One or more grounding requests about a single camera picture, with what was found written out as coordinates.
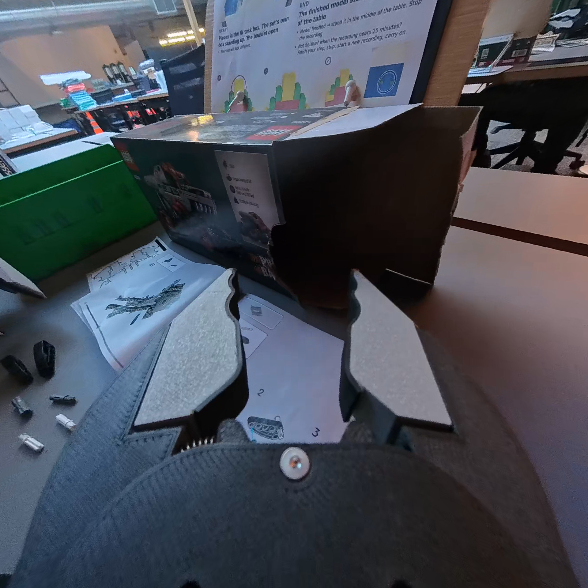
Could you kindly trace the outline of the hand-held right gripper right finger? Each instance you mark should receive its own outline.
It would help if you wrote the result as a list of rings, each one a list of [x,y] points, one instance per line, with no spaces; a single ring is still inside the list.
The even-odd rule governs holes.
[[[453,432],[413,321],[357,269],[349,300],[339,388],[343,421],[367,426],[376,442],[396,442],[405,425]]]

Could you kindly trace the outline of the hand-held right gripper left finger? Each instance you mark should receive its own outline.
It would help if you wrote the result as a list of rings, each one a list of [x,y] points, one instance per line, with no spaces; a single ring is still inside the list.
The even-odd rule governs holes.
[[[216,432],[248,397],[238,274],[225,270],[171,323],[134,420],[139,431]]]

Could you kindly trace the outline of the lego instruction booklet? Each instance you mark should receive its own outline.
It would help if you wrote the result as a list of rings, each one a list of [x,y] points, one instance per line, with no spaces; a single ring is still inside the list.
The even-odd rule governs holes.
[[[158,331],[222,272],[189,261],[159,239],[87,275],[90,293],[72,304],[120,373]],[[336,443],[343,341],[302,320],[295,304],[253,293],[239,300],[249,399],[238,416],[259,443]]]

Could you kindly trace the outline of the black curved lego piece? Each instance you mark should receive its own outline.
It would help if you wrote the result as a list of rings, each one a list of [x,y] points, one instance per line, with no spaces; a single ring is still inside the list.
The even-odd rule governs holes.
[[[48,341],[41,340],[33,345],[33,360],[41,377],[50,379],[55,374],[56,350]]]
[[[26,365],[14,355],[7,355],[1,359],[1,366],[23,386],[28,386],[33,382],[33,375]]]

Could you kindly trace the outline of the black lego set box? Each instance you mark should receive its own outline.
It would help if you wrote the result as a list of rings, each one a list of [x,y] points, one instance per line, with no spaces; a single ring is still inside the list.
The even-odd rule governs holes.
[[[353,269],[430,288],[479,107],[174,116],[112,139],[169,237],[304,304]]]

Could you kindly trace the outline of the pale box edge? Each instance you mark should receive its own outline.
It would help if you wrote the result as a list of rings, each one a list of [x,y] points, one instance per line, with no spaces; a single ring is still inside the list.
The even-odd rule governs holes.
[[[1,259],[1,290],[46,299],[45,294],[25,275]]]

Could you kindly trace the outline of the green plastic bin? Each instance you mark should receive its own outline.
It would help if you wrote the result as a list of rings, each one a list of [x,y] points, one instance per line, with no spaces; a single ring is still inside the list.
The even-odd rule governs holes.
[[[155,221],[113,146],[1,180],[1,259],[35,282]]]

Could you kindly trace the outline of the table with colourful stacks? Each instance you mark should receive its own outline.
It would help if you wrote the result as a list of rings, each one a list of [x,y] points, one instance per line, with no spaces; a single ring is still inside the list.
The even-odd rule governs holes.
[[[137,70],[122,62],[103,64],[102,70],[107,80],[90,80],[83,70],[40,75],[40,80],[64,92],[63,110],[88,135],[119,133],[173,116],[164,73],[154,60],[140,62]]]

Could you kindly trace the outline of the black partition panel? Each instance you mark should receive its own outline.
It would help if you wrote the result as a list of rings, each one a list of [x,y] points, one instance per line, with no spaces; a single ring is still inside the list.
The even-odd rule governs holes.
[[[171,59],[160,60],[171,114],[204,113],[205,45]]]

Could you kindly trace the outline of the black office chair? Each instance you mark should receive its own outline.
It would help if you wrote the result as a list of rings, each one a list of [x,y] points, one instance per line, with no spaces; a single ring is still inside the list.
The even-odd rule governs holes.
[[[587,78],[544,79],[492,84],[480,93],[463,93],[461,107],[481,107],[472,149],[474,167],[489,168],[491,121],[548,134],[533,173],[554,175],[564,153],[587,122]]]

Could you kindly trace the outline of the stack of white boxes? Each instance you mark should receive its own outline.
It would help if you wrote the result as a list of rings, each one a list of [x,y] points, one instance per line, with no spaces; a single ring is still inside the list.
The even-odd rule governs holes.
[[[30,105],[1,108],[1,142],[36,136],[53,128]]]

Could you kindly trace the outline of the cluttered wooden desk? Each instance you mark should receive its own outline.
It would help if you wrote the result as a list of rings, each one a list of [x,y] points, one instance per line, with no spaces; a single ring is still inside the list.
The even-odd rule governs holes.
[[[552,1],[536,35],[480,40],[466,84],[496,84],[587,75],[587,1]]]

